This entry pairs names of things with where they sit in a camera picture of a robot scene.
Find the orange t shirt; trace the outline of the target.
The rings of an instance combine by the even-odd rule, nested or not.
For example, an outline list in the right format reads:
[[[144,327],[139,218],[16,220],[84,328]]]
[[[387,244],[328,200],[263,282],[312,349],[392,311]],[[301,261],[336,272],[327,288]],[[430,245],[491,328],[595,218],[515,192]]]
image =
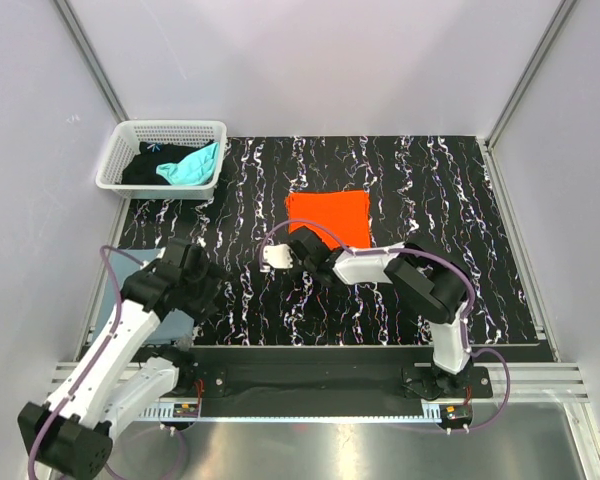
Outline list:
[[[326,227],[349,247],[371,247],[370,197],[363,190],[291,193],[286,209],[289,219],[310,220]]]

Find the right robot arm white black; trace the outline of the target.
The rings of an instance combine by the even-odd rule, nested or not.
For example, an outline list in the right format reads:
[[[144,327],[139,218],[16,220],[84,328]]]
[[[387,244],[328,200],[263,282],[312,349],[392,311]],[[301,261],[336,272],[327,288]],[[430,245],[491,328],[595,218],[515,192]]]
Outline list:
[[[390,285],[429,324],[432,366],[419,373],[405,370],[406,392],[424,400],[470,397],[473,360],[466,317],[476,294],[468,274],[449,255],[415,239],[384,248],[330,248],[307,227],[290,234],[289,247],[299,265],[323,285]]]

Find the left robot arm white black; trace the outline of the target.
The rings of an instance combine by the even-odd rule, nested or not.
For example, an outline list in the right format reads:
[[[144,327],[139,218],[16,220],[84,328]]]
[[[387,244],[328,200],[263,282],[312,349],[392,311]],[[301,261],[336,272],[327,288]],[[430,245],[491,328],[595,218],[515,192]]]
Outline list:
[[[150,356],[126,382],[120,378],[170,313],[195,321],[215,314],[225,280],[202,246],[173,239],[124,281],[111,281],[115,304],[87,353],[44,402],[28,402],[18,414],[29,478],[44,465],[94,479],[117,438],[153,402],[165,394],[202,393],[193,354],[176,346]]]

